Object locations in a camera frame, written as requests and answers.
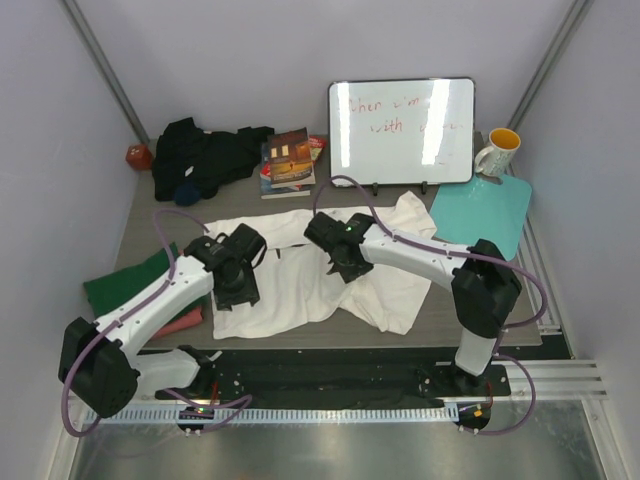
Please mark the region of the red Treehouse book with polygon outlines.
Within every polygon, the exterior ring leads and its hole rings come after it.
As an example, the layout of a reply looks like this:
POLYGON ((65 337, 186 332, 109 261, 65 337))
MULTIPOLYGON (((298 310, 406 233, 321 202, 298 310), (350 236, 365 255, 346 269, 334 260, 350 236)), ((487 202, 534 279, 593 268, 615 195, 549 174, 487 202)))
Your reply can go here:
POLYGON ((326 146, 326 140, 318 136, 310 137, 310 155, 313 163, 316 163, 320 154, 323 152, 326 146))

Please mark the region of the folded green t-shirt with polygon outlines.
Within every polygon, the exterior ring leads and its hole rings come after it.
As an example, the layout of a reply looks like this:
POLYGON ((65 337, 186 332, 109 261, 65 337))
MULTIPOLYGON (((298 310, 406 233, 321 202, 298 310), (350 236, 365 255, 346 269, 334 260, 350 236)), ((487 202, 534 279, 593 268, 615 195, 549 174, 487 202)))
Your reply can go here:
POLYGON ((83 284, 95 317, 105 315, 131 300, 169 269, 166 252, 160 249, 141 263, 83 284))

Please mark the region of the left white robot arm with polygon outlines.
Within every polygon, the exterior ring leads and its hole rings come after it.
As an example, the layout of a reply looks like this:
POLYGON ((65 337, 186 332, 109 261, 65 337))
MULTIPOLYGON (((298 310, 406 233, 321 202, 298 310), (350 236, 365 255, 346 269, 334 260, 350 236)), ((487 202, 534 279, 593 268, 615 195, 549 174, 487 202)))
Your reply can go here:
POLYGON ((254 269, 266 252, 265 239, 246 224, 231 234, 193 240, 183 255, 124 305, 89 322, 82 317, 64 333, 59 378, 65 395, 75 394, 100 418, 109 418, 134 398, 172 389, 193 399, 213 385, 213 361, 182 345, 143 355, 145 344, 182 310, 211 295, 229 311, 255 305, 259 291, 254 269))

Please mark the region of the white t-shirt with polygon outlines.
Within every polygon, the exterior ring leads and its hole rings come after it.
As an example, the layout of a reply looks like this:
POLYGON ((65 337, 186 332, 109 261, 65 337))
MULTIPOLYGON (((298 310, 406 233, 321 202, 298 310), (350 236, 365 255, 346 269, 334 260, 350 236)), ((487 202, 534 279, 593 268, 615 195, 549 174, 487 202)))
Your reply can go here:
POLYGON ((324 321, 339 309, 381 332, 404 335, 412 328, 430 281, 377 266, 367 275, 344 283, 339 275, 330 273, 328 255, 304 237, 311 218, 311 211, 298 209, 208 224, 210 236, 230 233, 246 224, 267 245, 262 263, 254 270, 259 301, 229 311, 214 307, 214 339, 270 337, 324 321))

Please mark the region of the brown Edward Tulane book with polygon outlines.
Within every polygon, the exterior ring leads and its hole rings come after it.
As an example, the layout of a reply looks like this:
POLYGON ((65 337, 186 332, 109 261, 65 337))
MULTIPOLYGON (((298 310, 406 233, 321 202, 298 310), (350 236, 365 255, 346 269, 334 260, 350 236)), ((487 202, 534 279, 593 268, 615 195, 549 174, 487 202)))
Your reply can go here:
POLYGON ((274 188, 313 185, 316 181, 306 128, 270 135, 268 163, 274 188))

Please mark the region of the black t-shirt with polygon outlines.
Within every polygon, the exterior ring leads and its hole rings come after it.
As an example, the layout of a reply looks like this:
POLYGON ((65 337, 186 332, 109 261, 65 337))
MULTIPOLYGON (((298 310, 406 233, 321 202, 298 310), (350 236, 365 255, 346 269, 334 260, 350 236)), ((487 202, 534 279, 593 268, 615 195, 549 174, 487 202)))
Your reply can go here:
POLYGON ((151 166, 155 200, 174 203, 175 189, 185 182, 208 200, 222 186, 251 177, 261 162, 261 145, 274 133, 269 126, 207 133, 191 117, 168 124, 151 166))

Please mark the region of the aluminium frame post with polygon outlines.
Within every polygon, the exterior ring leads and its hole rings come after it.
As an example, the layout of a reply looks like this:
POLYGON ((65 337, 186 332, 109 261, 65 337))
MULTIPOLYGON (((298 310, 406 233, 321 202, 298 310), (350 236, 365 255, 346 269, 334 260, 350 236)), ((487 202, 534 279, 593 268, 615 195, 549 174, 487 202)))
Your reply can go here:
POLYGON ((59 4, 136 138, 140 143, 148 144, 150 137, 79 3, 76 0, 60 0, 59 4))
POLYGON ((509 129, 517 131, 521 127, 593 4, 593 0, 571 2, 507 124, 509 129))

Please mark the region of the white whiteboard with writing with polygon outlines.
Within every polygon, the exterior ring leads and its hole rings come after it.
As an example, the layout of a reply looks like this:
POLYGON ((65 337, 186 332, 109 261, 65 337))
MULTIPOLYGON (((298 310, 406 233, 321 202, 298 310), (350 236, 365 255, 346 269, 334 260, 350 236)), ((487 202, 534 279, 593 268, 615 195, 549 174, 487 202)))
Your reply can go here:
POLYGON ((337 187, 440 185, 472 177, 476 85, 469 77, 340 81, 328 89, 337 187))

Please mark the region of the white mug yellow inside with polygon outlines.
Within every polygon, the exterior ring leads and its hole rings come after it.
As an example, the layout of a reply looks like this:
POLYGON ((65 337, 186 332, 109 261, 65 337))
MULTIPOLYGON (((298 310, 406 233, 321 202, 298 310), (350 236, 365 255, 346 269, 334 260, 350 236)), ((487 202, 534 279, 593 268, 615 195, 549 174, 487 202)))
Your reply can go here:
POLYGON ((492 130, 486 146, 474 158, 474 172, 486 177, 502 176, 521 146, 520 136, 508 128, 492 130))

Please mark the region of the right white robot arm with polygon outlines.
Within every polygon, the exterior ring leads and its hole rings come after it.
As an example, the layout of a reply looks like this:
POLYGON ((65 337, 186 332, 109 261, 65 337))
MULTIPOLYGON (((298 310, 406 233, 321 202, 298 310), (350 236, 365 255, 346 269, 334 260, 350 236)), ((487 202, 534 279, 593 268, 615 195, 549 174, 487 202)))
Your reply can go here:
POLYGON ((346 283, 382 265, 449 291, 462 326, 451 371, 453 386, 462 394, 472 395, 486 385, 486 369, 522 291, 516 274, 493 243, 439 243, 392 230, 375 217, 360 213, 346 222, 317 213, 304 236, 329 255, 330 271, 346 283))

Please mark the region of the folded pink t-shirt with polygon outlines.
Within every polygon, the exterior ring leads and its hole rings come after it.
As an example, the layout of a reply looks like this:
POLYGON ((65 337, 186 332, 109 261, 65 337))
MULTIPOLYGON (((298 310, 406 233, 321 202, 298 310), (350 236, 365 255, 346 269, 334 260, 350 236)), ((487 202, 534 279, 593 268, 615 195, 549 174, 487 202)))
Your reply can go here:
POLYGON ((203 321, 202 307, 197 306, 188 311, 179 318, 170 321, 160 330, 158 330, 152 337, 152 340, 163 338, 170 334, 183 331, 195 326, 198 326, 203 321))

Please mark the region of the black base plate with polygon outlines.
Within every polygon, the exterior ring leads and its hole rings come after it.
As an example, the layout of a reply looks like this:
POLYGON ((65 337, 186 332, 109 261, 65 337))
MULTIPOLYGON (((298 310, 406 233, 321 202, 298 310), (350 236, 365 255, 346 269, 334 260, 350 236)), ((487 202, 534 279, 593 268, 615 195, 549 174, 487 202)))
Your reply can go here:
POLYGON ((205 378, 181 389, 189 399, 222 403, 243 395, 254 408, 373 410, 430 407, 448 397, 491 402, 511 394, 504 366, 479 377, 453 364, 444 348, 226 350, 205 378))

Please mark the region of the right aluminium frame post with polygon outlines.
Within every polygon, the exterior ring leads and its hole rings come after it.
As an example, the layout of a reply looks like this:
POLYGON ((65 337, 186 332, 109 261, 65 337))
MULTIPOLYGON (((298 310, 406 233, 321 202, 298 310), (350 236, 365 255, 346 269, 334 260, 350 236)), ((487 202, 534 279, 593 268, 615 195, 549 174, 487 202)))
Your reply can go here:
POLYGON ((593 4, 593 0, 571 2, 507 124, 509 129, 517 131, 521 127, 593 4))

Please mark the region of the left aluminium frame post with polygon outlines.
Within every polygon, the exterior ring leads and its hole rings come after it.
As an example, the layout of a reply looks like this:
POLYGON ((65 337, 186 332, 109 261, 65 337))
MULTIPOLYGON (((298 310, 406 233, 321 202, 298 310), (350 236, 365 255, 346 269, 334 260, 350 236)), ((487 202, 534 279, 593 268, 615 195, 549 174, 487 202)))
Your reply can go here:
POLYGON ((76 0, 60 0, 59 4, 136 138, 140 143, 148 144, 150 137, 79 3, 76 0))

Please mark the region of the red cube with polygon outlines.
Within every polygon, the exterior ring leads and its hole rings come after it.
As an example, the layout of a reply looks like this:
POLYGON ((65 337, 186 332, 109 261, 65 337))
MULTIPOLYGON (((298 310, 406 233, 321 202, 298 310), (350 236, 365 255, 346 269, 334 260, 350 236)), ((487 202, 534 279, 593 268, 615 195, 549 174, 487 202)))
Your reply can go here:
POLYGON ((127 164, 136 171, 147 171, 151 169, 153 155, 147 145, 131 145, 126 153, 127 164))

